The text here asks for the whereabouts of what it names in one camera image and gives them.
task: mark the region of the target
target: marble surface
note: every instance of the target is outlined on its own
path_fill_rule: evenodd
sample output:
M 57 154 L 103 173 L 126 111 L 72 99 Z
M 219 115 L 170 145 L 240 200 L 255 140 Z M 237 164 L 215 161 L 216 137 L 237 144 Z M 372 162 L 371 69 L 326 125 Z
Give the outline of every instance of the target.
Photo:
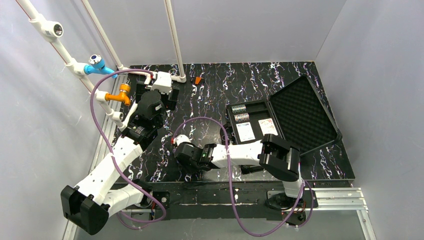
M 266 99 L 301 75 L 308 75 L 315 82 L 315 87 L 331 112 L 313 62 L 210 63 L 185 64 L 184 67 L 187 82 L 172 83 L 180 89 L 176 109 L 168 111 L 164 127 L 158 131 L 158 137 L 125 171 L 131 179 L 139 178 L 147 182 L 227 181 L 227 168 L 195 174 L 185 172 L 172 154 L 171 137 L 174 130 L 184 120 L 198 116 L 210 117 L 224 123 L 227 104 Z M 173 75 L 179 73 L 177 65 L 143 65 L 131 68 L 164 71 Z M 191 84 L 192 77 L 204 78 L 204 84 L 197 86 Z M 142 79 L 144 77 L 140 75 L 128 75 L 127 83 L 131 85 L 131 99 L 135 97 L 136 81 Z M 129 108 L 124 105 L 121 108 L 124 114 L 128 110 Z M 192 143 L 202 147 L 209 143 L 220 143 L 219 130 L 219 127 L 212 122 L 197 120 L 184 126 L 179 134 L 189 136 Z M 301 175 L 306 180 L 355 179 L 341 141 L 308 153 L 300 162 Z M 232 166 L 231 172 L 233 181 L 276 180 L 264 170 L 241 174 L 239 166 Z

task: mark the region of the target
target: white card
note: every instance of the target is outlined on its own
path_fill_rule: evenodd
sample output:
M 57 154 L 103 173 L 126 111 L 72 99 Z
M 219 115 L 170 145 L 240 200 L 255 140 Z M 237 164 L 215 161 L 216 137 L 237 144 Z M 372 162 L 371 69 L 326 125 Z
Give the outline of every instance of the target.
M 253 133 L 253 129 L 250 122 L 239 123 L 239 124 L 236 124 L 235 126 L 237 127 L 240 141 L 246 142 L 246 141 L 255 139 L 255 134 Z
M 278 132 L 272 118 L 259 120 L 259 126 L 263 135 L 274 134 L 278 136 Z

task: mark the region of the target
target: blue valve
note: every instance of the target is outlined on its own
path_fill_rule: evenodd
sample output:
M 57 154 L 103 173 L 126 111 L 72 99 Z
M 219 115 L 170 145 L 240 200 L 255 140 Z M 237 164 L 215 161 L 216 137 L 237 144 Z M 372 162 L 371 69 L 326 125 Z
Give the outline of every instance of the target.
M 105 60 L 103 60 L 102 56 L 98 54 L 93 54 L 90 57 L 88 63 L 91 65 L 85 65 L 84 72 L 85 74 L 103 74 L 108 75 L 112 74 L 115 71 L 105 66 Z M 113 75 L 112 78 L 116 79 L 118 77 L 117 74 Z

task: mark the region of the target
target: orange faucet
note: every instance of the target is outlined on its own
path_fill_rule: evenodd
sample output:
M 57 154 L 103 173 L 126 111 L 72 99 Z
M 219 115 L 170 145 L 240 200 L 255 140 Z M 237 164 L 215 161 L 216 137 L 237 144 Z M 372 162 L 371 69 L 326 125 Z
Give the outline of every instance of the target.
M 119 87 L 118 95 L 112 95 L 112 94 L 106 93 L 106 95 L 104 96 L 104 99 L 106 101 L 113 100 L 113 101 L 123 102 L 123 104 L 125 104 L 126 106 L 129 106 L 131 102 L 127 94 L 130 92 L 130 89 L 131 89 L 130 85 L 123 83 Z

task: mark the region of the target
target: case lid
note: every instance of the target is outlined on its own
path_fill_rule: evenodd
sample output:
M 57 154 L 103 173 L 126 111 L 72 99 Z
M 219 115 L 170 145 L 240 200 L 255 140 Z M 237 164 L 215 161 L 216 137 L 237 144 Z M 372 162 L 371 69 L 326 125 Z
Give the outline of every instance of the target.
M 284 138 L 306 153 L 341 138 L 336 123 L 307 76 L 301 76 L 269 98 Z

